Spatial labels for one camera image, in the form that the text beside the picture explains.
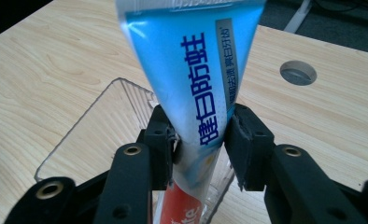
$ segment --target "transparent plastic box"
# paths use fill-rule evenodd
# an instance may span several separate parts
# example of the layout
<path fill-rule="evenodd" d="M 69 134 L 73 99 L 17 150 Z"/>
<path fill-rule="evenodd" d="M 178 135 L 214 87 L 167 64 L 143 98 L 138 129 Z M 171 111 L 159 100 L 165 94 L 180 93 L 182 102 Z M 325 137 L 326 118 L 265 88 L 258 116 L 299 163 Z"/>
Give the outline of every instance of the transparent plastic box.
<path fill-rule="evenodd" d="M 67 176 L 79 185 L 109 170 L 116 150 L 135 142 L 157 104 L 152 91 L 124 78 L 115 79 L 41 163 L 35 180 Z M 222 148 L 201 223 L 210 222 L 233 179 L 234 169 Z M 157 198 L 153 192 L 154 209 Z"/>

